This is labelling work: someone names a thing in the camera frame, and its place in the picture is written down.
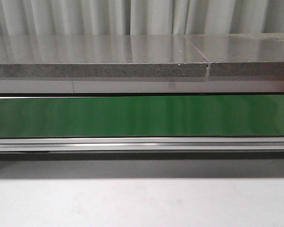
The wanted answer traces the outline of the grey stone counter left slab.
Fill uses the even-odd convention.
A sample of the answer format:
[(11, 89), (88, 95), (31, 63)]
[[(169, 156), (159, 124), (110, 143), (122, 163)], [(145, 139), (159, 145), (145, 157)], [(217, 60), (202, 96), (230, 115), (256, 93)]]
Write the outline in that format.
[(206, 70), (182, 35), (0, 36), (0, 79), (193, 78)]

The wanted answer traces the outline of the white pleated curtain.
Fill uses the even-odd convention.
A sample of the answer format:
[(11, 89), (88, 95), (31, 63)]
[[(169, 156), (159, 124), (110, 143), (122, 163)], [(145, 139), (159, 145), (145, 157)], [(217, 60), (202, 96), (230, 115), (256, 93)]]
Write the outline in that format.
[(284, 0), (0, 0), (0, 35), (284, 33)]

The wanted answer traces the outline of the grey stone counter slab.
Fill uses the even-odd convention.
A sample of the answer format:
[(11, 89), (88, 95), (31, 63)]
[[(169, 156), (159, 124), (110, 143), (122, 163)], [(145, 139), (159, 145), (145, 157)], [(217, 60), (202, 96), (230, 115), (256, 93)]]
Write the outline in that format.
[(0, 79), (193, 78), (206, 70), (182, 35), (0, 36)]
[(208, 62), (208, 76), (284, 77), (284, 33), (186, 35)]

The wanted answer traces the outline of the grey stone counter right slab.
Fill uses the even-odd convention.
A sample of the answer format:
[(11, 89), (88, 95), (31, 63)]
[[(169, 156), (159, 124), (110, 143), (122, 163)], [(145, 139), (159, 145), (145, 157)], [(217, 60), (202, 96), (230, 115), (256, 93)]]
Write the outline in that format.
[(284, 77), (284, 33), (186, 35), (208, 62), (208, 76)]

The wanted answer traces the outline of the aluminium conveyor frame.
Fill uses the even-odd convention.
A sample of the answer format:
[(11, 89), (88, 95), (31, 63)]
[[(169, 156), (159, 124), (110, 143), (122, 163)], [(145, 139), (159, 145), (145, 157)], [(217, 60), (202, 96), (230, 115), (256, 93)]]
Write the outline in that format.
[(0, 153), (284, 152), (282, 137), (0, 139)]

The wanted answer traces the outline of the green conveyor belt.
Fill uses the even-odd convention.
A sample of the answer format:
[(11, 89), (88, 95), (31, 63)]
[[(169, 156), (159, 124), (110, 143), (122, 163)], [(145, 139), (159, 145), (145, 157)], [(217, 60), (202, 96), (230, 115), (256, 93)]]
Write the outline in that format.
[(0, 138), (284, 136), (284, 95), (0, 98)]

